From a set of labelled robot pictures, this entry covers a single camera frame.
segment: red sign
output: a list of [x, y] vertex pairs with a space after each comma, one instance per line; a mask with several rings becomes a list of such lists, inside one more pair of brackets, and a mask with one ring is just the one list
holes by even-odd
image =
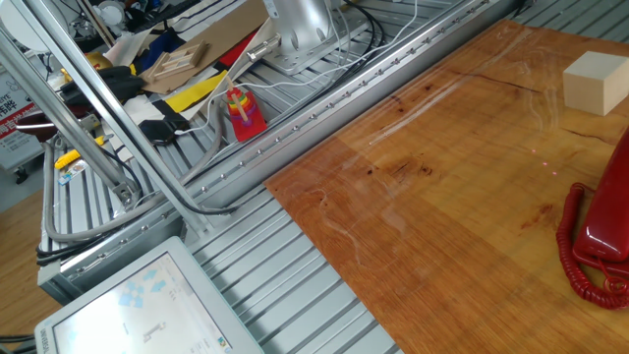
[[35, 104], [31, 103], [26, 107], [20, 109], [19, 111], [13, 113], [12, 115], [0, 120], [0, 139], [4, 139], [11, 133], [16, 131], [16, 125], [18, 124], [18, 120], [24, 117], [25, 114], [34, 110]]

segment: wood grain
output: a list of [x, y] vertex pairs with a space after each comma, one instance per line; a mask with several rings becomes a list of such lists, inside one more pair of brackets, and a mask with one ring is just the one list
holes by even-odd
[[265, 183], [405, 353], [629, 350], [629, 313], [573, 293], [554, 237], [629, 124], [627, 99], [563, 105], [588, 50], [629, 56], [498, 23]]
[[32, 334], [61, 308], [37, 286], [41, 198], [35, 193], [0, 214], [0, 335]]

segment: red coiled cord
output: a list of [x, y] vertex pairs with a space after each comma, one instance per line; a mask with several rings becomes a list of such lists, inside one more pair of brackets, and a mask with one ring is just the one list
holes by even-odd
[[617, 276], [610, 276], [599, 259], [600, 269], [605, 274], [606, 280], [603, 284], [604, 290], [597, 288], [588, 280], [572, 255], [572, 230], [579, 212], [579, 203], [586, 189], [592, 191], [588, 186], [575, 183], [570, 187], [570, 194], [566, 197], [563, 217], [557, 229], [559, 260], [566, 276], [568, 276], [568, 280], [570, 280], [570, 286], [582, 299], [610, 310], [624, 309], [629, 306], [627, 280]]

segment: screen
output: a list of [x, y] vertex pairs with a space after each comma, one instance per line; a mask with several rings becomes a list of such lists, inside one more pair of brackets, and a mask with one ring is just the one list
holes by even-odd
[[54, 326], [60, 354], [232, 350], [167, 253]]

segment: monitor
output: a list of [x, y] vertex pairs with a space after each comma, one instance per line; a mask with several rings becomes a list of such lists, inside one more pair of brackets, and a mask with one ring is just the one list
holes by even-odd
[[261, 353], [178, 237], [39, 324], [42, 354]]

